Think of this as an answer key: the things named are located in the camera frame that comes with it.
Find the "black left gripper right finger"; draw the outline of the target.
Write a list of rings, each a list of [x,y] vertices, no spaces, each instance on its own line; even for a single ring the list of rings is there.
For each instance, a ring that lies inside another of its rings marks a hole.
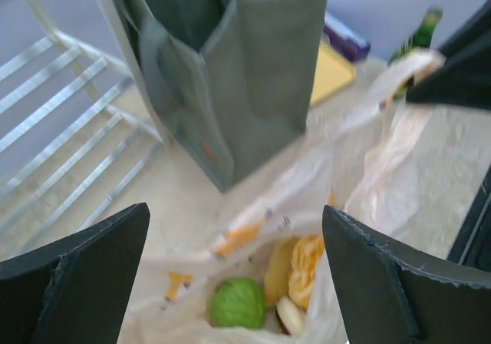
[[[488,343],[490,274],[442,260],[326,206],[323,237],[351,343]]]

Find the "croissant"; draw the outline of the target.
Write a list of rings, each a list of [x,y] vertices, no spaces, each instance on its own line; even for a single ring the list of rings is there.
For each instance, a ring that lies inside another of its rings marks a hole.
[[[263,285],[266,306],[271,308],[288,295],[288,279],[292,271],[292,252],[298,237],[277,240],[269,257]]]

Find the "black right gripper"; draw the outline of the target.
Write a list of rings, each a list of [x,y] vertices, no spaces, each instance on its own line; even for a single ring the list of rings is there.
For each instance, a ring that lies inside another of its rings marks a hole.
[[[479,186],[447,260],[474,269],[490,271],[489,170]]]

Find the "green toy lime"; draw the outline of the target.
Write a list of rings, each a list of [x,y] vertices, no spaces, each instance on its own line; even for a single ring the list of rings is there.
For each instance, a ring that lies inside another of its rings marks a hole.
[[[261,329],[265,316],[264,293],[251,278],[235,276],[224,279],[212,295],[209,317],[215,327]]]

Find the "green fabric grocery bag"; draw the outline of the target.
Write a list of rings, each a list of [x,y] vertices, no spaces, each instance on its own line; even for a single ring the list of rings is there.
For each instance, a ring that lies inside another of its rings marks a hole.
[[[305,132],[327,0],[112,0],[160,122],[222,192]]]

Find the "chocolate donut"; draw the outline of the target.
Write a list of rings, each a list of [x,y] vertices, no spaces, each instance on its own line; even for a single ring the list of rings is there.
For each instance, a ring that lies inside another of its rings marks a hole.
[[[305,312],[298,308],[287,296],[282,297],[276,304],[275,316],[286,335],[300,337],[305,329]]]

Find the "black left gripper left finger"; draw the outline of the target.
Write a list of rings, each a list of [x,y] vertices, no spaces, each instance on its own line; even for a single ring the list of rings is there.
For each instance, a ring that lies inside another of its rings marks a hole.
[[[115,343],[147,238],[137,203],[1,263],[3,343]]]

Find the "banana print plastic bag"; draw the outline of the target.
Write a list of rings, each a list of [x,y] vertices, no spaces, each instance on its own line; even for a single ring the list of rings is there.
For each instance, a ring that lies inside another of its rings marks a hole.
[[[315,140],[203,250],[171,254],[150,237],[140,262],[121,343],[343,343],[344,328],[322,237],[325,206],[346,210],[391,236],[420,206],[413,152],[433,109],[386,100],[411,76],[440,68],[441,53],[415,49],[385,69],[340,129]],[[215,327],[209,306],[229,277],[263,279],[277,240],[298,237],[287,297],[305,312],[300,337],[282,332],[275,307],[261,329]]]

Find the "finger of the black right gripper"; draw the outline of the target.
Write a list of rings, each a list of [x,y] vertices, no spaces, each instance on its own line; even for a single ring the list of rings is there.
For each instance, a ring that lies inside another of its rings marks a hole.
[[[444,65],[412,87],[411,104],[490,109],[490,0],[440,47]]]

